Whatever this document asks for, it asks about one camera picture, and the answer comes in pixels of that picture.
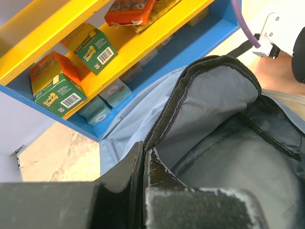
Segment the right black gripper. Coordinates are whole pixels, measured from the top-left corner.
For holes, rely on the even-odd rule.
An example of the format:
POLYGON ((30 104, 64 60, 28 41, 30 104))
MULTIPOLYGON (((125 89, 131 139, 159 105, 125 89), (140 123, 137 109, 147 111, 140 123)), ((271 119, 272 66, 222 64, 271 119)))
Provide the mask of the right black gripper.
POLYGON ((293 45, 292 71, 295 79, 300 83, 305 83, 305 27, 297 33, 293 45))

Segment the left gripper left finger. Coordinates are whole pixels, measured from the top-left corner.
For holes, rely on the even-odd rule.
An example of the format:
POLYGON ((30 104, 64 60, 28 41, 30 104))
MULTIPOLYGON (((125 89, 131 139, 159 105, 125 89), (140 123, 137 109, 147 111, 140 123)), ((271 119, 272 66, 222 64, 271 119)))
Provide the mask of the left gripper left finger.
POLYGON ((3 229, 139 229, 142 227, 142 142, 91 182, 3 183, 3 229))

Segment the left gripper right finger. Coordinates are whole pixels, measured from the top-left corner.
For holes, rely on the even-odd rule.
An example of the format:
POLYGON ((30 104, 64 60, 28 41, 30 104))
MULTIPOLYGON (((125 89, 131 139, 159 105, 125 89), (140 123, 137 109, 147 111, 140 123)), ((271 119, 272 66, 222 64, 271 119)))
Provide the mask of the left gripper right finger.
POLYGON ((146 152, 143 176, 143 225, 147 229, 267 229, 257 198, 234 188, 189 187, 146 152))

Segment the blue student backpack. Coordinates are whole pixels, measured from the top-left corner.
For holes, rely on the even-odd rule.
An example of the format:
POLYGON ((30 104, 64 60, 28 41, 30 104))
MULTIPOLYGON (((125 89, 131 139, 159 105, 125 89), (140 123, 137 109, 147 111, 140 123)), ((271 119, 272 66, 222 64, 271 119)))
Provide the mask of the blue student backpack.
POLYGON ((244 189, 268 229, 305 226, 305 123, 262 93, 256 76, 229 55, 207 56, 156 80, 103 134, 101 176, 142 142, 189 187, 244 189))

